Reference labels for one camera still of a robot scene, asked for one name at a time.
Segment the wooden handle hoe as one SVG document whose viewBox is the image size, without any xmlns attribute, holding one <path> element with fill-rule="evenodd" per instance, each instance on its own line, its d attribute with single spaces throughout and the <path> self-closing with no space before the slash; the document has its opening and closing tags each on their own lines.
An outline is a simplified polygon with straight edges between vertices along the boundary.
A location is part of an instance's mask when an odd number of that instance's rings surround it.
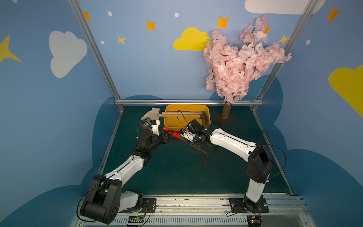
<svg viewBox="0 0 363 227">
<path fill-rule="evenodd" d="M 164 113 L 164 114 L 160 114 L 159 117 L 194 117 L 194 118 L 204 118 L 205 114 L 200 114 L 200 113 L 187 113 L 187 114 L 181 114 L 181 112 L 177 112 L 177 113 Z"/>
<path fill-rule="evenodd" d="M 162 112 L 159 114 L 159 117 L 182 117 L 182 118 L 196 118 L 196 119 L 206 119 L 208 115 L 204 111 L 171 111 L 171 112 Z"/>
</svg>

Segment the red handle tool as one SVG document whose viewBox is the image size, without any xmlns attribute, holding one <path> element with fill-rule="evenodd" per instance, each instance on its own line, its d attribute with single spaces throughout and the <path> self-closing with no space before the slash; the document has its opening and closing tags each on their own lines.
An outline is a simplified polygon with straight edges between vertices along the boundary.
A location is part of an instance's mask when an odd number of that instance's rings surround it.
<svg viewBox="0 0 363 227">
<path fill-rule="evenodd" d="M 199 167 L 204 167 L 207 165 L 208 153 L 202 148 L 201 144 L 196 144 L 194 141 L 190 141 L 189 139 L 181 136 L 179 133 L 175 132 L 174 130 L 170 130 L 165 126 L 163 127 L 163 131 L 170 134 L 172 138 L 176 138 L 183 141 L 184 143 L 187 143 L 194 150 L 202 152 L 203 154 L 199 162 Z"/>
</svg>

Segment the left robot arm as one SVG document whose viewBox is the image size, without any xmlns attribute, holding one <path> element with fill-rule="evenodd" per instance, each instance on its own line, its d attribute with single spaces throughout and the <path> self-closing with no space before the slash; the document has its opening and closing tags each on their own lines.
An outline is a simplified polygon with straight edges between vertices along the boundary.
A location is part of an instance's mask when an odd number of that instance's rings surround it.
<svg viewBox="0 0 363 227">
<path fill-rule="evenodd" d="M 151 151 L 167 144 L 173 134 L 173 130 L 158 134 L 144 130 L 138 136 L 137 145 L 124 163 L 106 175 L 93 177 L 89 190 L 78 202 L 77 218 L 84 222 L 99 221 L 110 224 L 116 215 L 124 210 L 147 213 L 148 208 L 143 202 L 141 192 L 135 190 L 122 192 L 122 189 L 125 183 L 149 162 Z"/>
</svg>

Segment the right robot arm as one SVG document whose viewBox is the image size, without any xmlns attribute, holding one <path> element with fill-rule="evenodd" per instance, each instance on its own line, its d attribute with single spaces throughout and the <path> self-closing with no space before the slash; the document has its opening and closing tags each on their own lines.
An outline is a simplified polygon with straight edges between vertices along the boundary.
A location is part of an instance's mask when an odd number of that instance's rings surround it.
<svg viewBox="0 0 363 227">
<path fill-rule="evenodd" d="M 256 206 L 263 198 L 266 183 L 271 178 L 274 168 L 273 155 L 267 144 L 256 144 L 233 136 L 215 125 L 201 125 L 192 120 L 186 126 L 193 140 L 190 146 L 199 149 L 204 144 L 213 144 L 225 148 L 247 162 L 249 186 L 244 203 Z"/>
</svg>

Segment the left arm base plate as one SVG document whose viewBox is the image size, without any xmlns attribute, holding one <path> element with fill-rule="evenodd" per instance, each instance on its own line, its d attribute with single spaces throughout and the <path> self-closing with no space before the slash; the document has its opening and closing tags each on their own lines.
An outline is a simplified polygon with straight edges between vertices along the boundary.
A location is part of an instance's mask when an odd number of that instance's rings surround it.
<svg viewBox="0 0 363 227">
<path fill-rule="evenodd" d="M 143 202 L 138 201 L 137 205 L 133 208 L 128 208 L 125 212 L 128 213 L 155 213 L 156 212 L 157 199 L 156 198 L 144 198 Z"/>
</svg>

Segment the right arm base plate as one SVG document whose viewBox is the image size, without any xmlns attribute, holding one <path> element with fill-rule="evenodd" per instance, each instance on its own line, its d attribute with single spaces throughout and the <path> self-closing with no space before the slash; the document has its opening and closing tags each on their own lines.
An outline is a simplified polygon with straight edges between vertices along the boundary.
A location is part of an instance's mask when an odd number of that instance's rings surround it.
<svg viewBox="0 0 363 227">
<path fill-rule="evenodd" d="M 233 213 L 269 213 L 269 208 L 264 198 L 260 198 L 258 202 L 253 202 L 248 198 L 230 198 L 229 204 Z"/>
</svg>

